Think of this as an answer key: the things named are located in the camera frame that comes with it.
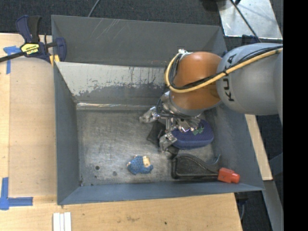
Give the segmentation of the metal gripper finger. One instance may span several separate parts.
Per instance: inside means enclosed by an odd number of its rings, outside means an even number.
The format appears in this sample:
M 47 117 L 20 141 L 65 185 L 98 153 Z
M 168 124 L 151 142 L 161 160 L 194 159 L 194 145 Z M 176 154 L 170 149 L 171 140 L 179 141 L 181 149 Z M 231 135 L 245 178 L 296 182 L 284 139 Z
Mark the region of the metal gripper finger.
M 158 119 L 159 119 L 159 114 L 157 113 L 156 107 L 153 106 L 147 112 L 145 112 L 143 115 L 139 117 L 139 122 L 146 124 L 157 121 Z
M 159 150 L 165 152 L 171 145 L 173 145 L 177 141 L 177 138 L 172 134 L 172 132 L 168 132 L 159 138 Z

